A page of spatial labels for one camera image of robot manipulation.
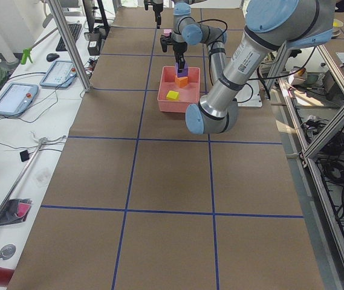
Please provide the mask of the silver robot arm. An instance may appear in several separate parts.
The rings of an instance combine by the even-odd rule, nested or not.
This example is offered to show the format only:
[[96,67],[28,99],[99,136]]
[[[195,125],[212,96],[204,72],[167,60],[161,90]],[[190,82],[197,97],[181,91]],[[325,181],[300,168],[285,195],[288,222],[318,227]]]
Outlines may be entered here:
[[198,103],[189,105],[185,119],[193,134],[229,131],[238,117],[237,93],[266,55],[283,43],[308,48],[327,43],[333,33],[335,1],[250,1],[242,41],[225,60],[225,32],[191,17],[193,1],[175,1],[173,43],[205,44],[212,57],[214,84]]
[[[196,4],[196,3],[200,3],[204,1],[205,0],[172,0],[174,4],[183,2],[188,5],[192,5],[192,4]],[[157,24],[157,29],[159,29],[161,26],[161,13],[163,11],[164,1],[163,0],[144,0],[143,3],[144,3],[144,9],[146,11],[149,10],[149,6],[152,7],[154,15],[155,15],[155,22]]]

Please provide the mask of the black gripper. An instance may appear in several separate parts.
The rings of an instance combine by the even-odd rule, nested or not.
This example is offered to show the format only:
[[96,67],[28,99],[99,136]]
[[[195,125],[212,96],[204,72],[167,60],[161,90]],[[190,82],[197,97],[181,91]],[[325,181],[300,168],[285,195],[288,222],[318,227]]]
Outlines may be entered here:
[[186,67],[186,61],[184,59],[184,53],[187,51],[186,42],[177,42],[172,38],[172,35],[160,36],[160,45],[162,52],[166,53],[169,46],[173,48],[175,60],[178,61],[178,72],[183,72]]
[[161,12],[163,11],[163,0],[144,0],[144,8],[145,10],[149,10],[151,6],[153,11],[155,12],[155,21],[157,29],[161,27]]

